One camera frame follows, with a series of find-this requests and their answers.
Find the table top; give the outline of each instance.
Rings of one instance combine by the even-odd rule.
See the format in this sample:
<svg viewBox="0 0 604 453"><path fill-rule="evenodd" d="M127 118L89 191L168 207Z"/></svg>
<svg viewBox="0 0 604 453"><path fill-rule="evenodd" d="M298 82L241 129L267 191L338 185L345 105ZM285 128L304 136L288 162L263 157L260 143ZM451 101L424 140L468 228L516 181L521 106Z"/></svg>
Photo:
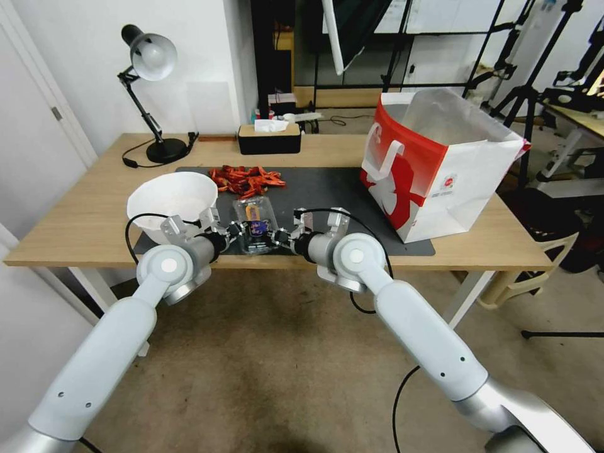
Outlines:
<svg viewBox="0 0 604 453"><path fill-rule="evenodd" d="M185 136L174 135L186 140ZM143 182L178 167L263 165L265 167L360 167L365 135L303 135L299 154L242 155L237 142L196 142L191 153L163 167L132 169L124 150L151 138L123 134L4 260L9 266L134 267L126 249L126 201ZM146 161L146 147L128 156ZM131 228L135 243L140 231ZM546 270L550 260L501 199L491 198L467 233L432 240L434 256L392 256L393 267L423 270ZM231 269L312 267L285 255L223 255L213 265Z"/></svg>
<svg viewBox="0 0 604 453"><path fill-rule="evenodd" d="M604 140L604 120L599 120L589 113L554 106L547 103L543 103L543 107L555 115L557 114L562 116L575 125L582 126Z"/></svg>

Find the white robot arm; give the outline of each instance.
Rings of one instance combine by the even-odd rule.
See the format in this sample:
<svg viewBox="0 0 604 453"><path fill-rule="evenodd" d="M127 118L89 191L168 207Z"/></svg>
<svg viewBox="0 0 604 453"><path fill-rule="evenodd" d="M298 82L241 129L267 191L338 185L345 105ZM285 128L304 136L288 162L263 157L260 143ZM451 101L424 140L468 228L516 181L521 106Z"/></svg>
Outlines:
<svg viewBox="0 0 604 453"><path fill-rule="evenodd" d="M469 347L411 285L384 271L386 257L371 236L346 235L343 214L331 214L328 233L310 232L309 214L298 228L275 232L275 243L318 264L318 275L343 288L374 295L376 313L431 380L476 427L501 433L492 452L593 453L592 448L538 397L493 381ZM210 276L209 263L229 239L184 237L178 217L162 224L176 245L149 250L137 267L140 287L121 299L78 348L31 414L28 425L0 453L67 453L107 402L151 334L155 307L176 303Z"/></svg>
<svg viewBox="0 0 604 453"><path fill-rule="evenodd" d="M499 433L489 451L593 453L583 438L535 395L506 388L489 376L464 341L417 290L385 270L382 245L373 237L345 235L347 221L331 213L326 234L308 234L311 220L297 212L299 235L291 248L318 264L318 275L346 289L374 294L376 314L401 345L474 426Z"/></svg>

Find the white bowl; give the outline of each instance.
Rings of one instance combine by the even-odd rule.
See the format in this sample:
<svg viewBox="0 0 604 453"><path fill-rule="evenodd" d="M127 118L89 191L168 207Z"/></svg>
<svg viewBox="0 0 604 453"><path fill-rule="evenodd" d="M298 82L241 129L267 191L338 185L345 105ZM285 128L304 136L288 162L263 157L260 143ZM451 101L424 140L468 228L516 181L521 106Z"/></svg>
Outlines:
<svg viewBox="0 0 604 453"><path fill-rule="evenodd" d="M199 213L214 206L218 187L209 177L195 172L176 172L153 178L132 192L126 205L128 218L137 214L179 215L183 220L199 220ZM161 217L144 216L134 224L154 242L166 244L160 225Z"/></svg>

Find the door hinge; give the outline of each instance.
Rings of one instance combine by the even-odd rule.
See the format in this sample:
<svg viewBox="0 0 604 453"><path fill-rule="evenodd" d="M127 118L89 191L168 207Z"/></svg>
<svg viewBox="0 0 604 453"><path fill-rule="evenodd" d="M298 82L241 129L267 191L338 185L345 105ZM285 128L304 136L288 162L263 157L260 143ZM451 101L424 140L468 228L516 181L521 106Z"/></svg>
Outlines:
<svg viewBox="0 0 604 453"><path fill-rule="evenodd" d="M52 109L50 109L50 111L55 116L55 118L57 119L57 121L60 121L60 120L63 119L63 116L61 116L61 112L59 112L58 108L53 107Z"/></svg>

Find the door frame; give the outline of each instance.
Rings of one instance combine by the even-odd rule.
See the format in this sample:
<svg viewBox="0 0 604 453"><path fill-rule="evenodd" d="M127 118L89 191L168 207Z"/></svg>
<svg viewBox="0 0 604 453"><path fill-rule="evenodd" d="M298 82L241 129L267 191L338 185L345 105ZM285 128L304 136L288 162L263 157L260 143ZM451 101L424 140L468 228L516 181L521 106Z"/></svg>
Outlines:
<svg viewBox="0 0 604 453"><path fill-rule="evenodd" d="M31 78L40 88L48 108L57 118L82 163L87 169L90 168L98 159L98 156L11 0L0 0L0 27L2 27L14 49L21 57L23 64L31 74Z"/></svg>

